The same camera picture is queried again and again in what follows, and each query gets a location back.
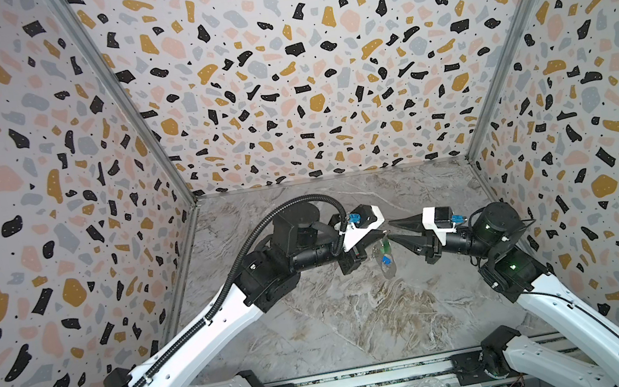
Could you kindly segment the green capped key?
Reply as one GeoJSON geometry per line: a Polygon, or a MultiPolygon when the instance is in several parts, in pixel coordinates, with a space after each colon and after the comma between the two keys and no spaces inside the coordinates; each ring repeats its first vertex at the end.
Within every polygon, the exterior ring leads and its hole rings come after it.
{"type": "Polygon", "coordinates": [[[391,247],[390,244],[387,240],[384,240],[380,246],[379,246],[379,257],[378,259],[380,259],[382,256],[390,256],[390,258],[394,261],[393,257],[392,257],[392,252],[391,252],[391,247]]]}

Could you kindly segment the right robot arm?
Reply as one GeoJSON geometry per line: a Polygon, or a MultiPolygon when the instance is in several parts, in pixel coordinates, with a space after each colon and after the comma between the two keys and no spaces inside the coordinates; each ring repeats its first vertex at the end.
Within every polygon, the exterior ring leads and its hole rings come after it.
{"type": "Polygon", "coordinates": [[[588,357],[579,361],[501,326],[481,344],[478,367],[488,376],[530,375],[552,387],[619,387],[619,327],[518,247],[531,223],[501,202],[465,218],[447,207],[426,207],[392,222],[397,232],[389,239],[431,265],[444,254],[469,257],[494,292],[547,322],[588,357]]]}

